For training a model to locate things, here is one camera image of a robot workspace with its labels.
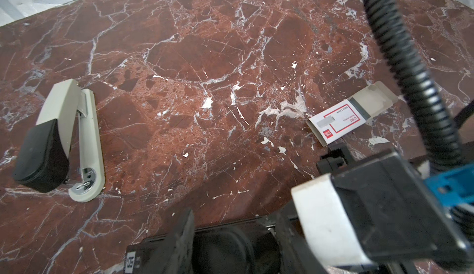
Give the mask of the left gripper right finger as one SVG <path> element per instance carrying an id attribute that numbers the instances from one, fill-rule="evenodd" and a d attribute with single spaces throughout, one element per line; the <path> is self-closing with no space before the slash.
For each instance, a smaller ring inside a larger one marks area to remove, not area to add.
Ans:
<path id="1" fill-rule="evenodd" d="M 281 274 L 327 274 L 286 215 L 277 213 L 275 233 L 280 247 Z"/>

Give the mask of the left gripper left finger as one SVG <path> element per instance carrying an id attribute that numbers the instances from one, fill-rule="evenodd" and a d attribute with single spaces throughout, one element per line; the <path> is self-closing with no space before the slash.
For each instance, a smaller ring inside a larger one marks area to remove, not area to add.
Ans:
<path id="1" fill-rule="evenodd" d="M 192 274 L 195 216 L 186 209 L 164 239 L 143 245 L 141 274 Z"/>

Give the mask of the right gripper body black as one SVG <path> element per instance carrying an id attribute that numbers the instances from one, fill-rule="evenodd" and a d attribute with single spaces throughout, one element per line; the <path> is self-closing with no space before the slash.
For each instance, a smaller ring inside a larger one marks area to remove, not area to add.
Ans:
<path id="1" fill-rule="evenodd" d="M 354 164 L 356 160 L 344 143 L 330 144 L 328 152 L 320 156 L 316 163 L 317 170 L 321 175 L 332 173 L 343 166 Z"/>

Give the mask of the white red staple box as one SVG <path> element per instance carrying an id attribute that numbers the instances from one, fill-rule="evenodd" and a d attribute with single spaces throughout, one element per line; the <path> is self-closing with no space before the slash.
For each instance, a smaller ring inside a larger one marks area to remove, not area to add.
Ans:
<path id="1" fill-rule="evenodd" d="M 381 81 L 338 102 L 308 119 L 307 124 L 323 147 L 385 112 L 398 97 Z"/>

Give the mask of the beige stapler black cap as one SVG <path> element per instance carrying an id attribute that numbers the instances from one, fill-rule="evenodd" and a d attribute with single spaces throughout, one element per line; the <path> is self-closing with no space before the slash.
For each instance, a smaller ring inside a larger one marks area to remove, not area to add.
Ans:
<path id="1" fill-rule="evenodd" d="M 73 130 L 79 131 L 81 181 L 69 188 L 76 202 L 90 202 L 106 183 L 95 95 L 76 80 L 56 83 L 17 156 L 13 179 L 47 193 L 69 182 Z"/>

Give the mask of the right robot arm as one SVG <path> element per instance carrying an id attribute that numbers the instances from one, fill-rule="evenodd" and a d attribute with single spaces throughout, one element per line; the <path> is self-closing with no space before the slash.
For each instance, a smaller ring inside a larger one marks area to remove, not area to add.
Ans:
<path id="1" fill-rule="evenodd" d="M 395 76 L 427 152 L 422 179 L 389 150 L 326 178 L 329 216 L 341 237 L 332 265 L 431 259 L 464 272 L 474 266 L 474 163 L 459 127 L 472 106 L 452 117 L 397 7 L 396 0 L 363 0 L 370 28 Z"/>

